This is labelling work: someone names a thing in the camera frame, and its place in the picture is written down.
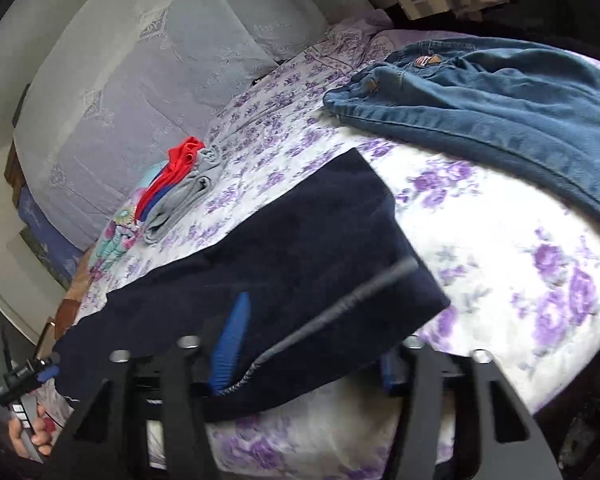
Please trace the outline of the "person's left hand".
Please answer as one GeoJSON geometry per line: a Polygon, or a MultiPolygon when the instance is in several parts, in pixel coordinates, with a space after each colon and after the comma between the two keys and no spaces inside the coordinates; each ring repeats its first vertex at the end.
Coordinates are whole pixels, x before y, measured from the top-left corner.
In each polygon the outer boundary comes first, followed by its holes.
{"type": "MultiPolygon", "coordinates": [[[[46,411],[44,406],[41,404],[38,404],[36,409],[38,410],[38,417],[32,422],[33,436],[31,437],[31,442],[41,455],[50,456],[50,453],[53,451],[53,438],[52,435],[47,431],[45,418],[46,411]]],[[[8,422],[8,436],[10,442],[12,442],[12,447],[19,457],[30,460],[31,456],[23,443],[21,434],[21,420],[16,416],[12,416],[8,422]]]]}

